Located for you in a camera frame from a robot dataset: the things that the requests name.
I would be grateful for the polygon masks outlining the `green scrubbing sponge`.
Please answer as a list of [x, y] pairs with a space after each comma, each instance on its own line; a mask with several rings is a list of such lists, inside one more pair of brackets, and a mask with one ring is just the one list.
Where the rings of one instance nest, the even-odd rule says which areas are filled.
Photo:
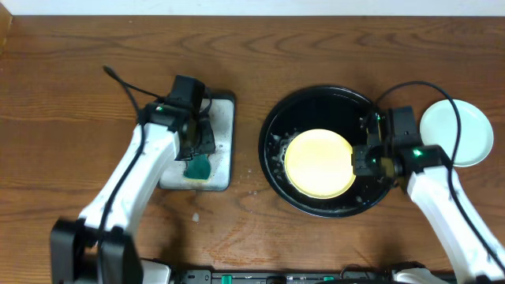
[[183, 176], [187, 179], [206, 181], [211, 176], [208, 155], [196, 155], [188, 161]]

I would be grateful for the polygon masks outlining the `mint plate with long stain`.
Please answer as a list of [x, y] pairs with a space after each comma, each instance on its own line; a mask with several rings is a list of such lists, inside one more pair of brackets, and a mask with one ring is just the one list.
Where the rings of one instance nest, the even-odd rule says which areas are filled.
[[[454, 165], [474, 166], [483, 161], [494, 143], [494, 133], [488, 118], [474, 105], [455, 99], [461, 119], [461, 137]], [[421, 139], [425, 145], [438, 144], [449, 157], [453, 154], [457, 135], [454, 109], [448, 100], [432, 104], [422, 115]]]

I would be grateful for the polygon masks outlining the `yellow plate with red stain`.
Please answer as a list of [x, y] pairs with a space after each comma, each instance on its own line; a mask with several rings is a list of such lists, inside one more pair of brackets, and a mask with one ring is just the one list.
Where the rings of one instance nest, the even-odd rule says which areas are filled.
[[341, 135], [311, 129], [288, 144], [284, 156], [286, 176], [300, 193], [319, 200], [341, 196], [356, 179], [351, 164], [353, 149]]

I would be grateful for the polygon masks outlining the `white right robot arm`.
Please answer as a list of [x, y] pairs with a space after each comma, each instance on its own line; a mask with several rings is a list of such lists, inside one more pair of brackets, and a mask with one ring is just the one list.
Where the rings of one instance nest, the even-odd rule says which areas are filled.
[[381, 145], [359, 145], [353, 147], [351, 163], [358, 177], [402, 184], [434, 230], [458, 283], [504, 282], [504, 247], [470, 203], [440, 146], [386, 151]]

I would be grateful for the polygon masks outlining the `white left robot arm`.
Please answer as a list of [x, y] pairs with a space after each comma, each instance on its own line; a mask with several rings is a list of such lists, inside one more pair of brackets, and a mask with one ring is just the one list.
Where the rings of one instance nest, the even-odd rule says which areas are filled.
[[102, 190], [75, 221], [59, 219], [50, 232], [53, 283], [168, 283], [167, 264], [142, 260], [134, 234], [169, 164], [194, 159], [182, 145], [188, 130], [196, 143], [212, 144], [208, 112], [149, 103], [137, 112], [129, 146]]

